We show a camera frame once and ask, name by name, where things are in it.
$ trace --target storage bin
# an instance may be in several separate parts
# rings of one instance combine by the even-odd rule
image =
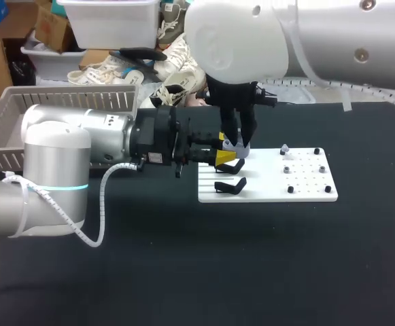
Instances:
[[[137,115],[136,85],[96,85],[62,87],[9,87],[0,98],[0,171],[21,171],[24,144],[20,138],[23,115],[34,104],[83,107]],[[105,168],[108,164],[91,164]]]
[[[159,0],[57,0],[83,49],[155,48]]]
[[[28,55],[34,64],[37,76],[42,79],[67,81],[70,71],[80,70],[79,63],[86,51],[63,52],[36,51],[29,42],[20,48],[23,54]]]

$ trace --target black mat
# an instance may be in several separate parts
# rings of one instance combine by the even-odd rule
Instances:
[[[187,115],[218,126],[216,109]],[[326,150],[337,202],[199,204],[196,166],[182,179],[170,168],[117,172],[101,248],[76,236],[3,239],[0,325],[395,325],[395,107],[256,115],[253,147]]]

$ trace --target shoe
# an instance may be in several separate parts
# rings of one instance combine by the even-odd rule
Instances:
[[[91,67],[93,69],[99,70],[99,71],[116,71],[118,73],[122,73],[128,68],[131,68],[131,64],[120,60],[119,58],[116,58],[115,56],[107,56],[107,58],[102,61],[101,63],[95,63],[93,65],[88,65],[88,67]]]
[[[191,93],[195,86],[196,77],[194,71],[179,71],[167,78],[159,89],[142,102],[140,107],[145,109],[154,108],[161,104],[176,106]]]
[[[160,105],[176,106],[187,95],[187,91],[180,85],[161,85],[152,95],[147,97],[140,108],[154,109]]]
[[[121,79],[120,76],[121,74],[116,71],[100,71],[88,67],[84,71],[71,71],[67,74],[67,80],[73,85],[129,84],[125,79]]]
[[[196,93],[202,90],[206,83],[206,73],[202,68],[199,67],[195,59],[188,53],[187,60],[185,61],[182,68],[179,70],[179,74],[193,74],[194,85],[190,89],[190,93]]]
[[[158,45],[161,49],[167,48],[184,32],[187,7],[185,0],[173,0],[173,3],[161,5],[161,12],[164,16],[161,27],[158,29]]]
[[[154,69],[158,71],[156,75],[160,81],[165,81],[172,74],[177,73],[188,59],[190,48],[182,33],[166,50],[162,51],[167,56],[164,61],[156,61]]]

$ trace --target screw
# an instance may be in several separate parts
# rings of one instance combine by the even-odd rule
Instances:
[[[364,11],[368,12],[368,11],[374,9],[374,7],[375,7],[376,4],[377,4],[376,0],[362,0],[362,1],[360,2],[360,7],[361,7]]]
[[[360,63],[365,63],[369,59],[369,53],[365,49],[360,48],[354,52],[354,58]]]

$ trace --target white plastic bin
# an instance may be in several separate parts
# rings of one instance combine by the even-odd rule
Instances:
[[[67,81],[70,71],[80,70],[79,64],[86,51],[63,52],[32,50],[30,43],[20,48],[31,59],[37,76],[42,79]]]
[[[80,48],[155,48],[159,0],[57,0]]]

